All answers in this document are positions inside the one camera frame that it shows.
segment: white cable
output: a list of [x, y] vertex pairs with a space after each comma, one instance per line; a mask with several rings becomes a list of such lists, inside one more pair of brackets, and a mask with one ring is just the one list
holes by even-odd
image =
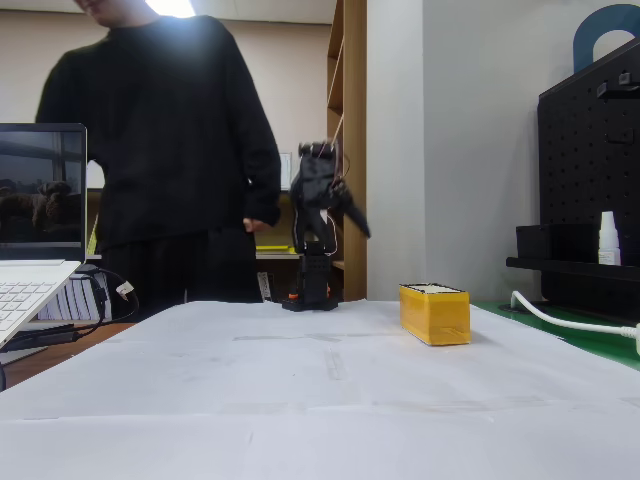
[[511, 308], [516, 308], [516, 305], [517, 305], [516, 299], [520, 301], [523, 307], [525, 307], [527, 310], [533, 313], [536, 317], [541, 318], [545, 322], [558, 325], [559, 327], [573, 328], [574, 330], [584, 330], [587, 332], [612, 333], [614, 335], [622, 335], [623, 337], [627, 337], [627, 338], [635, 338], [638, 342], [640, 342], [640, 335], [638, 333], [640, 328], [605, 327], [603, 325], [589, 325], [587, 323], [567, 322], [565, 320], [559, 320], [557, 318], [553, 318], [547, 315], [546, 313], [542, 313], [536, 307], [531, 305], [531, 303], [529, 303], [529, 301], [526, 298], [524, 298], [520, 292], [513, 292], [511, 294]]

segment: white table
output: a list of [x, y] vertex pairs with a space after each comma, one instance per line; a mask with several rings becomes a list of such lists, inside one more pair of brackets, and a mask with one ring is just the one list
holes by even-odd
[[432, 348], [395, 303], [175, 308], [0, 394], [0, 477], [637, 478], [638, 372], [472, 326]]

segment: ceiling light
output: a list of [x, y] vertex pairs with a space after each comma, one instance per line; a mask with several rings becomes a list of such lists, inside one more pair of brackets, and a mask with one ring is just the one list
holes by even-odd
[[160, 15], [187, 18], [196, 14], [189, 0], [147, 0], [147, 4]]

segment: wall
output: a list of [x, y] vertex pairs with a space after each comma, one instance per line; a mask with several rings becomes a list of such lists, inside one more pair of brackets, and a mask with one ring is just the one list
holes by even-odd
[[[225, 25], [249, 65], [280, 151], [296, 158], [298, 143], [325, 138], [330, 27]], [[0, 122], [32, 122], [55, 62], [105, 33], [82, 15], [0, 12]]]
[[427, 279], [422, 0], [369, 0], [368, 297]]
[[[571, 76], [575, 31], [610, 3], [369, 1], [370, 299], [423, 280], [539, 294], [505, 266], [515, 227], [538, 223], [538, 95]], [[628, 39], [605, 37], [596, 58]]]
[[610, 3], [425, 2], [430, 279], [482, 300], [535, 293], [533, 274], [505, 259], [515, 227], [538, 223], [538, 95], [572, 75], [578, 26]]

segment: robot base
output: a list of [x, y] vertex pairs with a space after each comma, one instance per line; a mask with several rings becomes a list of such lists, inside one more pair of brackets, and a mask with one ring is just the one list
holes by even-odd
[[290, 312], [330, 312], [331, 310], [338, 308], [338, 300], [335, 298], [327, 298], [326, 302], [321, 303], [302, 303], [295, 300], [285, 300], [282, 302], [282, 308], [289, 310]]

